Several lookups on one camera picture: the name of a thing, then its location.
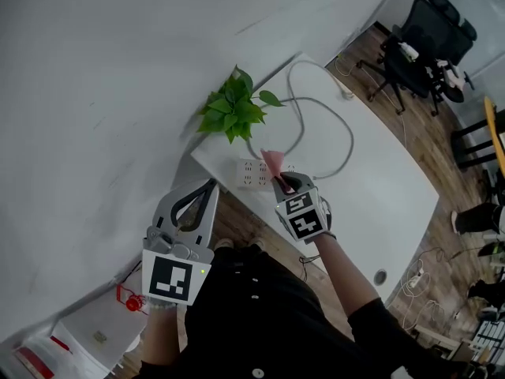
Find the red tag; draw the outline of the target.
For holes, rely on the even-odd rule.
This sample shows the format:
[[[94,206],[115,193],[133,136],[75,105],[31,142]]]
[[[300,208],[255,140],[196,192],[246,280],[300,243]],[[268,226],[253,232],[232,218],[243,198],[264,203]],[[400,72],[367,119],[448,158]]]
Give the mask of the red tag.
[[[116,286],[116,301],[129,312],[148,315],[148,301],[135,287],[118,284]]]

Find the red and white container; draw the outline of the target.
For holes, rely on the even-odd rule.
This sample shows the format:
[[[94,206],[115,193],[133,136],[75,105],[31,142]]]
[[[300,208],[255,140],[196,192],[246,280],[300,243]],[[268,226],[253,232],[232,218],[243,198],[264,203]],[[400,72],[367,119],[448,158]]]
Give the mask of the red and white container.
[[[72,353],[50,337],[32,337],[17,347],[13,355],[34,379],[74,377]]]

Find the yellow round table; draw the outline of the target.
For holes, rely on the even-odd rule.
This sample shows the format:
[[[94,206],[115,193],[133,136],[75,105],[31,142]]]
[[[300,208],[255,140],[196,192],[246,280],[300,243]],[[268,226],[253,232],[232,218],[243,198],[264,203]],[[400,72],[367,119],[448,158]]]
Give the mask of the yellow round table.
[[[485,118],[471,126],[451,133],[451,150],[454,161],[460,170],[496,160],[498,168],[505,178],[505,108],[497,110],[497,106],[486,96],[484,98]],[[478,129],[487,128],[490,139],[486,142],[467,147],[463,137]],[[485,148],[493,147],[494,152],[485,156],[468,159],[468,155]]]

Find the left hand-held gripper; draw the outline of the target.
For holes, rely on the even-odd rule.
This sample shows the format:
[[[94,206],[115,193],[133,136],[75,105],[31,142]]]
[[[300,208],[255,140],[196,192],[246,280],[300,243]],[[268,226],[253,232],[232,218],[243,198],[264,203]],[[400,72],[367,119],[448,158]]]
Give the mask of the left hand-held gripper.
[[[158,204],[142,251],[142,294],[191,306],[211,270],[207,248],[219,199],[214,178],[190,182]],[[169,235],[179,235],[179,242]]]

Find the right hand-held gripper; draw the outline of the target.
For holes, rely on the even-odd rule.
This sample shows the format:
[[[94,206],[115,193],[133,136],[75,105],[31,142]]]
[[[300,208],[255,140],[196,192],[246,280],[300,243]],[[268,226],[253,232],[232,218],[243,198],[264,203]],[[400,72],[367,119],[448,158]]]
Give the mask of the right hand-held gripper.
[[[329,232],[331,211],[308,175],[282,173],[282,178],[273,178],[271,183],[278,203],[275,213],[295,241],[309,243]],[[290,189],[304,193],[290,195]]]

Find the black office chair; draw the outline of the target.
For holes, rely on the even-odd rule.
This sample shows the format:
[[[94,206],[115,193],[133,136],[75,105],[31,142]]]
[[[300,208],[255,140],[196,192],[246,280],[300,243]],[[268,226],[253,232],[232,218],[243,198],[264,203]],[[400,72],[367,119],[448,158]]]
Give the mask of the black office chair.
[[[401,26],[394,26],[382,43],[383,67],[360,60],[357,68],[368,67],[381,75],[384,81],[368,96],[373,101],[376,95],[390,85],[398,98],[401,114],[406,110],[400,88],[409,89],[415,96],[426,98],[433,94],[433,83],[428,69],[435,66],[440,48],[448,40],[451,26],[442,14],[428,0],[413,0],[406,21]],[[419,57],[411,62],[400,50],[398,43],[405,42],[413,47]]]
[[[450,60],[458,67],[461,60],[477,41],[477,31],[467,19],[464,19],[463,21],[461,20],[459,11],[449,0],[428,1],[442,14],[451,26],[451,32],[449,33],[448,40],[440,48],[440,54],[436,58],[436,61],[438,59]],[[442,102],[443,98],[448,98],[454,103],[464,102],[463,91],[457,88],[450,88],[444,82],[442,71],[437,67],[437,65],[432,71],[432,75],[435,78],[433,81],[433,92],[437,103]],[[474,90],[473,82],[468,74],[465,85],[466,84]]]

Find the small white packet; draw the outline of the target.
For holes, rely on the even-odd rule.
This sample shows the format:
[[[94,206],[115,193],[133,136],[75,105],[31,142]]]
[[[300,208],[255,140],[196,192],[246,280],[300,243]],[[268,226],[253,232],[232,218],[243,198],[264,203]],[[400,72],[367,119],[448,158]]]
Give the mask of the small white packet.
[[[415,62],[417,58],[419,57],[419,53],[411,47],[408,43],[401,42],[398,43],[400,50],[403,52],[403,54],[411,61]]]

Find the white low cabinet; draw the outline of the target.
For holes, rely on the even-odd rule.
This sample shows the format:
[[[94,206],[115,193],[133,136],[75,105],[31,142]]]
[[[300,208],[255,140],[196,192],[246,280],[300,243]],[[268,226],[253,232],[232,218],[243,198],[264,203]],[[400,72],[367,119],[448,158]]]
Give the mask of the white low cabinet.
[[[119,284],[142,294],[142,271],[137,269]],[[72,353],[84,379],[104,379],[127,351],[140,341],[148,315],[129,312],[116,301],[116,286],[54,326],[51,338]]]

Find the person's left forearm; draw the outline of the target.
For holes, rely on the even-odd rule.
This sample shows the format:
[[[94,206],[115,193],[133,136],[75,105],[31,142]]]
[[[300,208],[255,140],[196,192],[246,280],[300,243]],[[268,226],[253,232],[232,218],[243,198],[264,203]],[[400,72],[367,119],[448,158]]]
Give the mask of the person's left forearm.
[[[168,366],[180,355],[177,307],[151,309],[144,330],[142,360],[157,366]]]

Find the person's black garment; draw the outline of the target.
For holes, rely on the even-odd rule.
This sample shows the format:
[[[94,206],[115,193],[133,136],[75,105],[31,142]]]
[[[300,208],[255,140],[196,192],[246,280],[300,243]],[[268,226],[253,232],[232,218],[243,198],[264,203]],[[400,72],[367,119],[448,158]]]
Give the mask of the person's black garment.
[[[435,356],[373,298],[348,319],[346,336],[313,290],[257,246],[216,250],[185,313],[186,347],[169,362],[143,362],[134,379],[463,379],[465,367]]]

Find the pink cloth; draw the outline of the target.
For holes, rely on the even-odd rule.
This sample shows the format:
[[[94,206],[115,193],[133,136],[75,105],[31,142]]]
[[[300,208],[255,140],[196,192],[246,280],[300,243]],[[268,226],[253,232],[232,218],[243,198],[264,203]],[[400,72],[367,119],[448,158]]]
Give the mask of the pink cloth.
[[[285,181],[282,176],[282,165],[284,153],[272,150],[260,150],[263,160],[271,175],[271,182],[276,183],[285,193],[293,193],[294,189]]]

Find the person's right forearm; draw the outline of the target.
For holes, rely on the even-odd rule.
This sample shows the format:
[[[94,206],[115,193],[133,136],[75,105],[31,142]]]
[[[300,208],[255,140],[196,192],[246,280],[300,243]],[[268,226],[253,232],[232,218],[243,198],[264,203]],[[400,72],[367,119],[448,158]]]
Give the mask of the person's right forearm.
[[[349,259],[335,237],[317,235],[314,243],[347,317],[379,298],[376,289]]]

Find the pale folded garment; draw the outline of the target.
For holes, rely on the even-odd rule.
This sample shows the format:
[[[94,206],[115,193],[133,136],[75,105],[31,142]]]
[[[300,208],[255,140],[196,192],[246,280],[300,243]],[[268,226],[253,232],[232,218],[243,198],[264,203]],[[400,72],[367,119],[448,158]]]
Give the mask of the pale folded garment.
[[[461,91],[464,89],[467,74],[461,71],[450,60],[437,60],[437,67],[442,71],[444,82],[450,88],[457,88]]]

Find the green potted plant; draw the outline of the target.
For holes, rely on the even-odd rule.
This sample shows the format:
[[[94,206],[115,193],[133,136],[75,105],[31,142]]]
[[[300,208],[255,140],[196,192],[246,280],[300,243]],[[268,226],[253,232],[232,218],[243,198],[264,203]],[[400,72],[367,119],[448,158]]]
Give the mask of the green potted plant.
[[[223,133],[230,144],[240,137],[252,137],[251,126],[265,123],[267,113],[253,102],[258,99],[265,107],[283,107],[278,97],[268,91],[253,91],[253,79],[243,69],[235,66],[218,91],[210,92],[198,115],[201,122],[198,133]]]

